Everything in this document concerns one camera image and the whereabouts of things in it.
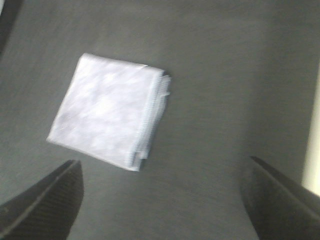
dark gray background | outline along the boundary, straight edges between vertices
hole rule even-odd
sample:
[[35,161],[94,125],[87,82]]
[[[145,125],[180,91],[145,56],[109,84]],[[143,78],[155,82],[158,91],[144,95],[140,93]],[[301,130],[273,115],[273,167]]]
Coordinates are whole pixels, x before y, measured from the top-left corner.
[[[239,169],[256,155],[301,181],[318,0],[25,0],[9,27],[14,13],[7,3],[0,17],[0,203],[79,159],[85,196],[70,240],[258,239]],[[172,76],[141,172],[46,142],[85,52]]]

black object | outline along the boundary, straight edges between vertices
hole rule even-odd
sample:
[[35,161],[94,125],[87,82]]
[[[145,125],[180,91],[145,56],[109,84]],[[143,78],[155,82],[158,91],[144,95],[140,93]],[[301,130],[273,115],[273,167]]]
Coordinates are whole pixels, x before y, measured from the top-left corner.
[[81,163],[69,160],[0,206],[0,239],[67,239],[83,195]]
[[245,166],[241,195],[261,240],[320,240],[320,198],[257,157]]

black curved edge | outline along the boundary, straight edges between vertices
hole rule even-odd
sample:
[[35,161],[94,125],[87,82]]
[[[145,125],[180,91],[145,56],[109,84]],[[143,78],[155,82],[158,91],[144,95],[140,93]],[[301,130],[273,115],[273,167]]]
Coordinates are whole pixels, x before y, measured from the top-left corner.
[[0,239],[67,239],[83,196],[81,163],[68,160],[0,206]]

folded white cloth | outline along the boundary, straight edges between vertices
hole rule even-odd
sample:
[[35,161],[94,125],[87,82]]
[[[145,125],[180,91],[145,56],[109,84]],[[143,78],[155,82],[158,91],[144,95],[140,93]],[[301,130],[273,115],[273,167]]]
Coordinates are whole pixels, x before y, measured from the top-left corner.
[[47,141],[138,171],[169,83],[162,69],[85,53]]

folded napkin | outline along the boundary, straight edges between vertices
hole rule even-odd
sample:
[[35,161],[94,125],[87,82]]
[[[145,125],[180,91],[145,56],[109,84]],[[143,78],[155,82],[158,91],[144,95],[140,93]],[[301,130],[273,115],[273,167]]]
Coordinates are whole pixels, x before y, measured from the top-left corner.
[[169,83],[162,69],[85,53],[47,141],[138,171]]

